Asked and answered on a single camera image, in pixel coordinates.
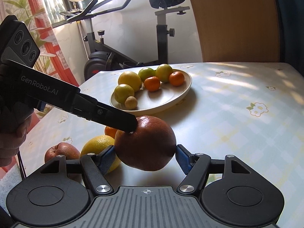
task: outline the red apple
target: red apple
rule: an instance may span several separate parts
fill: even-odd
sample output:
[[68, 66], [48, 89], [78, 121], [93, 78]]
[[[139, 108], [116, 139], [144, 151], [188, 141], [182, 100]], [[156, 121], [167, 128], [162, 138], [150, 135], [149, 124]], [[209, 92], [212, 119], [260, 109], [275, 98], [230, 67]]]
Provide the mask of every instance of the red apple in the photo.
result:
[[153, 116], [137, 118], [133, 133], [118, 130], [115, 136], [115, 151], [126, 165], [145, 171], [165, 167], [176, 151], [176, 138], [172, 128]]
[[58, 145], [47, 150], [44, 156], [44, 162], [46, 163], [57, 155], [64, 155], [67, 160], [80, 158], [80, 152], [76, 147], [69, 143], [60, 142]]

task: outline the exercise bike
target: exercise bike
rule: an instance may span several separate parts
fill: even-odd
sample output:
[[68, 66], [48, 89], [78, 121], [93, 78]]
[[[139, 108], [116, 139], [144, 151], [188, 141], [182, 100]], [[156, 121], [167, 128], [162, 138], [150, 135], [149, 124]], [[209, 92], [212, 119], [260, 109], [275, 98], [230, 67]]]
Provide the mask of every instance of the exercise bike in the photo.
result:
[[98, 15], [122, 10], [130, 3], [130, 1], [131, 0], [126, 0], [125, 3], [120, 7], [92, 13], [91, 10], [93, 6], [98, 2], [98, 0], [92, 0], [85, 9], [73, 9], [71, 11], [60, 13], [66, 17], [67, 23], [81, 20], [85, 21], [87, 34], [83, 37], [83, 40], [84, 42], [88, 42], [90, 50], [88, 61], [84, 67], [84, 76], [86, 81], [99, 71], [113, 71], [168, 63], [168, 35], [170, 37], [174, 37], [175, 30], [173, 28], [168, 30], [166, 14], [174, 12], [177, 12], [179, 15], [185, 14], [186, 12], [184, 12], [184, 10], [188, 10], [190, 7], [179, 6], [169, 8], [172, 6], [177, 6], [183, 3], [185, 0], [149, 0], [151, 7], [156, 9], [160, 7], [163, 8], [162, 10], [155, 12], [155, 15], [157, 16], [156, 33], [158, 44], [158, 60], [156, 61], [139, 63], [121, 52], [111, 48], [104, 43], [104, 39], [102, 37], [105, 34], [104, 30], [97, 32], [101, 38], [100, 41], [96, 40], [95, 33], [93, 31], [92, 18]]

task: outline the white plate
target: white plate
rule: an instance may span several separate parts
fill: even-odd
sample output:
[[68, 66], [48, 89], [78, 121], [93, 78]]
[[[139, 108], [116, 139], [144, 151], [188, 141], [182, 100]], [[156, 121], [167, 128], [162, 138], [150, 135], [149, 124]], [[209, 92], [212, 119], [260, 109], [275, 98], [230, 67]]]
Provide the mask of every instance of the white plate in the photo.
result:
[[155, 92], [149, 92], [142, 87], [135, 93], [138, 102], [135, 110], [127, 110], [123, 104], [116, 102], [114, 93], [111, 95], [110, 104], [135, 116], [151, 115], [172, 107], [187, 95], [192, 84], [192, 78], [187, 72], [178, 69], [173, 69], [173, 71], [180, 71], [185, 76], [185, 82], [181, 86], [174, 87], [170, 83], [161, 83], [161, 87]]

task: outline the human hand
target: human hand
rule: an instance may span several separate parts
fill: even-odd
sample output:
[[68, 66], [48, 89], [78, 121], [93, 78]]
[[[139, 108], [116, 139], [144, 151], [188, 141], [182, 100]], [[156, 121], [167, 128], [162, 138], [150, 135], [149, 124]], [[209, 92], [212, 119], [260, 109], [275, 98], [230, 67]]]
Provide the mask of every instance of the human hand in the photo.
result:
[[19, 147], [26, 139], [26, 132], [31, 125], [32, 116], [29, 116], [18, 128], [10, 134], [0, 134], [0, 167], [12, 162], [12, 157], [19, 152]]

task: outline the orange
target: orange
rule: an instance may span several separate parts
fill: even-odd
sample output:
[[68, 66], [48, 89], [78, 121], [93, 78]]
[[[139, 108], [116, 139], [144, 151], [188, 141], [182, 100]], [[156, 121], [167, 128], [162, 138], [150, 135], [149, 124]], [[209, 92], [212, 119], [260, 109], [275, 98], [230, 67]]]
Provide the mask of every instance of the orange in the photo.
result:
[[158, 90], [159, 87], [161, 86], [161, 81], [159, 80], [159, 78], [153, 76], [145, 79], [143, 84], [149, 92], [154, 92]]
[[180, 71], [173, 72], [169, 76], [170, 84], [175, 86], [175, 87], [180, 86], [181, 84], [183, 84], [184, 81], [185, 81], [185, 76]]
[[111, 136], [113, 139], [115, 139], [115, 134], [116, 134], [116, 131], [117, 131], [116, 128], [111, 128], [111, 127], [106, 126], [104, 128], [104, 131], [105, 131], [104, 132], [105, 135]]

